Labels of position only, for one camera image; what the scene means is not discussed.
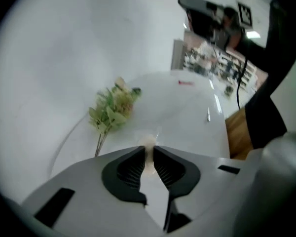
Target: white table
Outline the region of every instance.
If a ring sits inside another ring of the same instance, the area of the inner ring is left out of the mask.
[[[180,85],[178,80],[194,85]],[[219,91],[207,78],[187,71],[148,74],[128,83],[140,87],[132,117],[110,133],[100,155],[138,145],[143,135],[157,135],[159,145],[213,157],[229,158],[229,146]],[[207,110],[211,121],[207,121]],[[91,157],[98,134],[86,115],[72,130],[56,158],[51,176]]]

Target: black cable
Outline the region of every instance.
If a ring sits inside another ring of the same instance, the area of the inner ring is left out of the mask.
[[[248,54],[249,54],[249,47],[250,47],[250,41],[248,42],[248,47],[247,47],[247,55],[245,58],[245,64],[243,65],[243,69],[241,71],[241,74],[238,78],[238,87],[237,87],[237,104],[238,104],[238,108],[240,109],[240,105],[239,105],[239,88],[240,88],[240,83],[241,83],[241,78],[244,75],[245,71],[246,71],[246,67],[247,67],[247,63],[248,63]]]

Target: ceiling light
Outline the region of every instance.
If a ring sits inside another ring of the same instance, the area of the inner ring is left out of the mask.
[[[247,37],[248,37],[249,39],[257,39],[257,38],[261,38],[260,34],[258,34],[256,31],[247,32]]]

